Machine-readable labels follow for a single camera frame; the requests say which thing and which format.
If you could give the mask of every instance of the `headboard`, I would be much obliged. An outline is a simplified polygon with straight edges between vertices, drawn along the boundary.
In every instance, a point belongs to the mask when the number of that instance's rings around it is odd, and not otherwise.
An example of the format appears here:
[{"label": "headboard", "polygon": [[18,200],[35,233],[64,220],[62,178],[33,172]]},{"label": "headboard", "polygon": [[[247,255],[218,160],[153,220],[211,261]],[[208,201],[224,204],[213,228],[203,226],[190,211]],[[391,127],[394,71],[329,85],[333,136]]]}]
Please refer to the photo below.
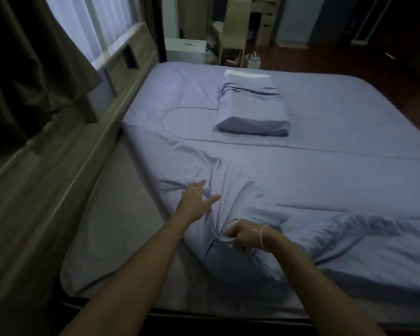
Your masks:
[{"label": "headboard", "polygon": [[127,35],[94,62],[113,90],[102,115],[83,97],[0,159],[0,307],[41,306],[50,297],[119,123],[158,62],[144,24]]}]

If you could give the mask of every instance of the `person's left arm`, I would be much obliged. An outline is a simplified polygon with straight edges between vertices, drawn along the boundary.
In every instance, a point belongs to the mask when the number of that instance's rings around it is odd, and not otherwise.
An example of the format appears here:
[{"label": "person's left arm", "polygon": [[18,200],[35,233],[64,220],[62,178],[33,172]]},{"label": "person's left arm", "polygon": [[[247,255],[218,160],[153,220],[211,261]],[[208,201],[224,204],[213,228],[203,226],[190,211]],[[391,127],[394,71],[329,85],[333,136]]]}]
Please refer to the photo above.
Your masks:
[{"label": "person's left arm", "polygon": [[202,200],[204,184],[201,181],[188,186],[171,219],[109,279],[61,336],[136,335],[140,331],[185,230],[221,197]]}]

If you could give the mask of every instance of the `sheer curtain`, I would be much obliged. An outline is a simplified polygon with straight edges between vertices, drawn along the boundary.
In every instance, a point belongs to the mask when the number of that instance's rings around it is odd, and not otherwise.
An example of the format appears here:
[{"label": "sheer curtain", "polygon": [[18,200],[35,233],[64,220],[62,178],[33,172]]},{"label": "sheer curtain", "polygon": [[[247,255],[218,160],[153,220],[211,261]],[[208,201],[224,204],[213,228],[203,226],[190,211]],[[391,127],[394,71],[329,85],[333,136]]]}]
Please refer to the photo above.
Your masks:
[{"label": "sheer curtain", "polygon": [[94,61],[135,23],[130,0],[46,0],[84,56]]}]

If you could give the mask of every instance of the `chair leg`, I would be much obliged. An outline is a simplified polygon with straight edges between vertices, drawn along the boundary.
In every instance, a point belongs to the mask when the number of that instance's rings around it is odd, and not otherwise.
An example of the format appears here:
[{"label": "chair leg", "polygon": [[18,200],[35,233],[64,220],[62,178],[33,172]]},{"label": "chair leg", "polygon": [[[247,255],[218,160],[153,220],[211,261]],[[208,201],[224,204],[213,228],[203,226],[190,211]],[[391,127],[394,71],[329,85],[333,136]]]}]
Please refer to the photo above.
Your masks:
[{"label": "chair leg", "polygon": [[221,66],[221,59],[223,58],[223,46],[219,48],[219,63],[218,65]]},{"label": "chair leg", "polygon": [[241,68],[244,67],[244,52],[245,52],[245,49],[243,49],[243,55],[241,55],[241,65],[240,65]]}]

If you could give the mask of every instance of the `chair back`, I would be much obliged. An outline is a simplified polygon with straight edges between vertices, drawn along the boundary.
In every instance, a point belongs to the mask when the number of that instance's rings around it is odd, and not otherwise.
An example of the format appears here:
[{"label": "chair back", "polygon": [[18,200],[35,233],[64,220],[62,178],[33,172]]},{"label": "chair back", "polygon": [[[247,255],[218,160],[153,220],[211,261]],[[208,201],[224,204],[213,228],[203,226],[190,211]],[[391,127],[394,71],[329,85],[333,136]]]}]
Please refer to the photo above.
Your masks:
[{"label": "chair back", "polygon": [[228,0],[221,46],[244,49],[249,29],[252,0]]}]

